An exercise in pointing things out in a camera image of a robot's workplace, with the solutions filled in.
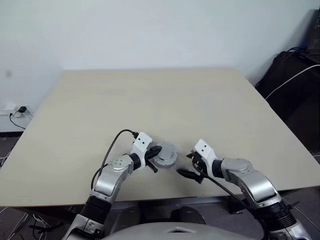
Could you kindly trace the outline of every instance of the beige table surface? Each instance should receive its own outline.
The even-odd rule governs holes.
[[[174,168],[135,171],[118,201],[225,195],[181,177],[203,138],[218,157],[245,158],[278,190],[320,185],[320,165],[254,87],[229,68],[66,71],[0,169],[0,206],[83,204],[115,135],[129,128],[179,150]],[[125,133],[111,156],[130,151]],[[235,193],[239,189],[219,179]]]

